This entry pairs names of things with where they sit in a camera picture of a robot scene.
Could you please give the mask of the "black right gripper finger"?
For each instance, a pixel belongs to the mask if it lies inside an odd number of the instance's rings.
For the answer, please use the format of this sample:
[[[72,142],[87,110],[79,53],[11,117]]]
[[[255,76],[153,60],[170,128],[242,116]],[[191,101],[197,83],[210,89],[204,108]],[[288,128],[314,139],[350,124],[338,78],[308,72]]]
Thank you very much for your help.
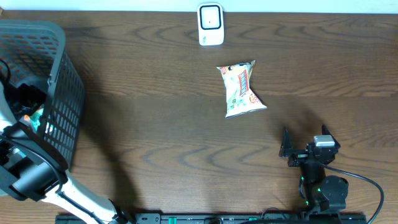
[[[331,132],[328,130],[328,128],[325,124],[322,125],[322,134],[325,136],[326,135],[331,136]]]
[[[293,146],[287,129],[284,130],[282,143],[279,150],[279,157],[289,157],[292,154]]]

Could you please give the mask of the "yellow snack bag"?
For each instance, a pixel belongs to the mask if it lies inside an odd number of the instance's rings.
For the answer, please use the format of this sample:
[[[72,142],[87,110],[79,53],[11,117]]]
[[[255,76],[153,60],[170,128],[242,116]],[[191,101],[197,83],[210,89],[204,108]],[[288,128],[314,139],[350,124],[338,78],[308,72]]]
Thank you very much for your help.
[[[252,60],[218,67],[226,89],[225,118],[267,109],[250,87],[255,62]]]

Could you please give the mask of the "teal white packet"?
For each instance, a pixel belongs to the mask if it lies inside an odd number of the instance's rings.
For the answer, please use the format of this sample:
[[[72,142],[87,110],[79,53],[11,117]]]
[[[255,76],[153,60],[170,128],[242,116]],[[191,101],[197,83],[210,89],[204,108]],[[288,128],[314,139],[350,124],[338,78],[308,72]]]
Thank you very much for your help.
[[[39,108],[30,116],[31,123],[35,131],[37,131],[40,126],[40,117],[43,115],[43,112],[44,109]]]

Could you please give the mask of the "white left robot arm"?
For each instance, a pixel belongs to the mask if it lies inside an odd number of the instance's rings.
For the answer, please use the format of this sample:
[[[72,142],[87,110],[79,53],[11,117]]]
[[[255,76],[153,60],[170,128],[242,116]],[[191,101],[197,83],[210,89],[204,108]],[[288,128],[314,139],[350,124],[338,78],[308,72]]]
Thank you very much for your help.
[[[72,212],[86,223],[134,223],[134,220],[112,201],[94,194],[69,173],[52,166],[43,155],[37,155],[52,170],[58,180],[54,190],[44,195],[44,201]]]

